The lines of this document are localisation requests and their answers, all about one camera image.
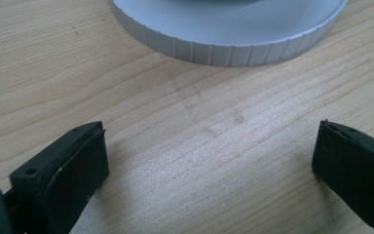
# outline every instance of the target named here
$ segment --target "wooden surface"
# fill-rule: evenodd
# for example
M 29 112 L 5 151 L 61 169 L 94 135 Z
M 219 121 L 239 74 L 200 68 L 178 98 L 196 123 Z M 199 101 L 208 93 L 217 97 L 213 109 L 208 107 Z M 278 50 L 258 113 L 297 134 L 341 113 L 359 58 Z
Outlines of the wooden surface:
M 0 189 L 75 126 L 106 129 L 111 175 L 72 233 L 373 233 L 311 172 L 323 119 L 374 137 L 374 0 L 245 68 L 153 52 L 107 0 L 0 0 Z

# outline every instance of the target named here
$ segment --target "light wood surface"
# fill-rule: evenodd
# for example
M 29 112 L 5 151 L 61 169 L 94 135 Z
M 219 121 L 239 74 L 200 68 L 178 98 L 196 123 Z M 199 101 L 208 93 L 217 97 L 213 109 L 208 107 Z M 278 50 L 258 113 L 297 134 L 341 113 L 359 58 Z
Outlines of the light wood surface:
M 374 137 L 374 0 L 244 68 L 153 52 L 107 0 L 0 0 L 0 189 L 68 130 L 106 129 L 111 175 L 72 233 L 374 233 L 311 172 L 323 119 Z

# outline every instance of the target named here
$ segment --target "white disc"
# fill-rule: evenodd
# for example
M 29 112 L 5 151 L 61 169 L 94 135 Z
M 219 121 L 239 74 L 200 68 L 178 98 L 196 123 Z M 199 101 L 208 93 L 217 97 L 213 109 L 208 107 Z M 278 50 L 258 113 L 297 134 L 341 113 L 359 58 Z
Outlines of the white disc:
M 168 56 L 222 66 L 289 59 L 331 28 L 348 0 L 111 0 L 132 36 Z

